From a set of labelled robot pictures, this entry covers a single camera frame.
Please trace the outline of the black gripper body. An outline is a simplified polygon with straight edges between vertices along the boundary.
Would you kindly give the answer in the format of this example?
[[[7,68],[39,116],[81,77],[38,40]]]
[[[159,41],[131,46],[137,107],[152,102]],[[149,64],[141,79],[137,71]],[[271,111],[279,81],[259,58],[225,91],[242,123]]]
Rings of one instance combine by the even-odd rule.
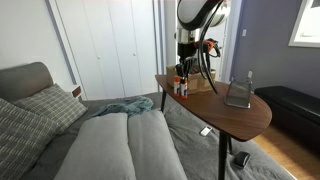
[[[191,43],[191,44],[179,43],[178,44],[179,63],[177,65],[183,65],[183,71],[184,71],[184,65],[189,63],[190,69],[191,69],[195,53],[196,53],[196,46],[194,43]]]

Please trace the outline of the robot arm white and silver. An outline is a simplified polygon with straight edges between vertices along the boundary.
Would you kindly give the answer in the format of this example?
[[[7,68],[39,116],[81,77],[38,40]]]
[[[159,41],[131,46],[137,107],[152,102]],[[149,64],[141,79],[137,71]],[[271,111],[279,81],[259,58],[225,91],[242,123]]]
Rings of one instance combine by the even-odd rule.
[[[231,0],[178,0],[177,29],[174,38],[177,42],[179,63],[177,74],[186,78],[191,65],[196,61],[201,65],[204,54],[216,44],[206,39],[209,28],[222,24],[231,11]]]

